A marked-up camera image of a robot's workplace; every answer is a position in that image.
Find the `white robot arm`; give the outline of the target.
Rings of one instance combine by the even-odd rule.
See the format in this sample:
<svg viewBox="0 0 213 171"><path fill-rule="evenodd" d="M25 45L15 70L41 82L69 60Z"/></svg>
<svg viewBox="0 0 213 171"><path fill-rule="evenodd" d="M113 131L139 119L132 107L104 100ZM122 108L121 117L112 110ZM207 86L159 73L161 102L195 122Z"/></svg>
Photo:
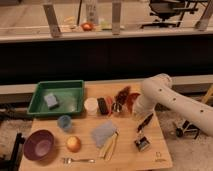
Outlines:
<svg viewBox="0 0 213 171"><path fill-rule="evenodd" d="M135 116L153 113L156 104L160 103L213 137L213 107L175 92L169 75L158 74L144 79L140 90L141 94L133 103L132 113Z"/></svg>

